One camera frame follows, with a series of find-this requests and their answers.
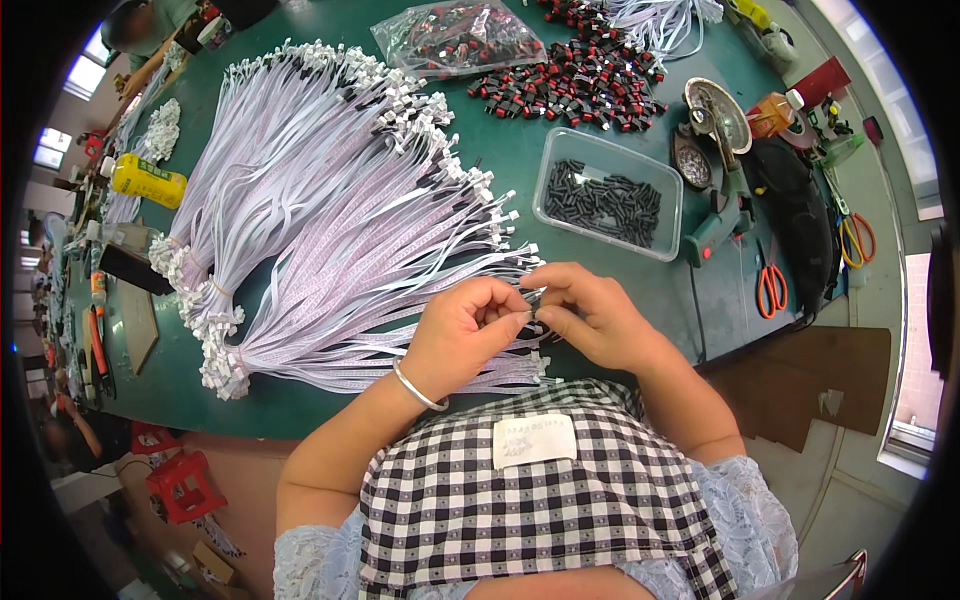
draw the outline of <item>black pouch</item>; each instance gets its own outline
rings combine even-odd
[[[806,324],[813,323],[840,269],[836,208],[824,202],[809,161],[778,137],[755,139],[740,162],[793,274]]]

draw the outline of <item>wooden board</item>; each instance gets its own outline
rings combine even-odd
[[[813,419],[876,435],[890,345],[889,329],[807,327],[703,375],[730,405],[744,437],[803,452]]]
[[[144,361],[156,344],[156,321],[154,303],[150,293],[123,279],[116,280],[117,297],[120,299],[120,319],[123,321],[127,355],[134,375],[140,374]]]

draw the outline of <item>woman's left hand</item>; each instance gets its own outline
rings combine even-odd
[[[400,370],[422,394],[439,401],[467,385],[531,321],[518,290],[493,277],[476,277],[435,296]]]

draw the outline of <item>scissors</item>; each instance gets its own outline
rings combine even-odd
[[[851,269],[861,269],[863,268],[864,263],[872,262],[874,256],[876,255],[876,238],[874,237],[874,230],[870,227],[870,224],[867,223],[867,220],[861,217],[857,213],[851,213],[850,207],[847,206],[847,201],[843,199],[843,196],[840,195],[840,189],[837,185],[835,175],[829,169],[824,169],[824,177],[827,178],[827,185],[830,188],[830,196],[833,197],[833,202],[837,205],[837,211],[840,213],[840,224],[838,225],[840,229],[840,252],[843,254],[844,262],[847,263],[847,266]],[[867,235],[870,239],[870,253],[866,254],[863,251],[864,237],[861,232],[861,226],[867,231]],[[853,249],[853,252],[856,254],[858,261],[853,261],[850,254],[847,252],[847,246]]]
[[[773,319],[778,310],[786,308],[786,279],[783,278],[780,269],[773,264],[774,244],[770,244],[770,264],[767,264],[766,254],[763,253],[763,243],[756,240],[756,245],[760,249],[761,265],[760,281],[756,284],[756,305],[764,319]],[[764,291],[766,291],[766,302],[763,301]],[[770,310],[767,310],[767,304],[770,305]]]

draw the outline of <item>white label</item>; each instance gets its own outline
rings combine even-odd
[[[506,419],[493,426],[493,468],[577,458],[577,435],[567,415]]]

